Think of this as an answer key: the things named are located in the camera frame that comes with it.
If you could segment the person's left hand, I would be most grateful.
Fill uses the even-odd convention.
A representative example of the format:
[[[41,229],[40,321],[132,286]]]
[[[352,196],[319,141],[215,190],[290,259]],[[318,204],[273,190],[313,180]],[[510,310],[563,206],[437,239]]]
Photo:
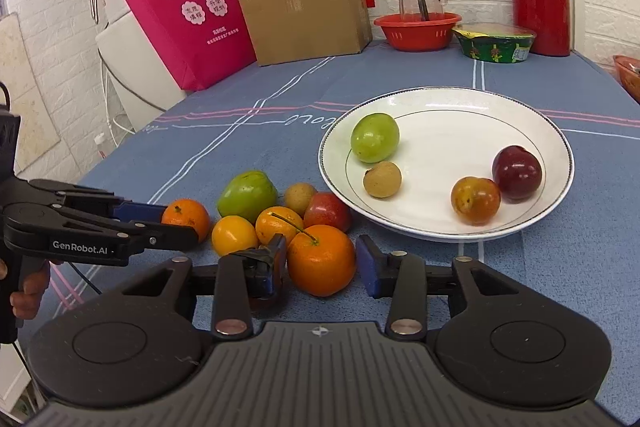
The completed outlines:
[[[34,319],[40,309],[41,300],[50,285],[50,263],[43,260],[40,270],[24,278],[23,288],[2,296],[1,302],[12,310],[14,317],[20,320]]]

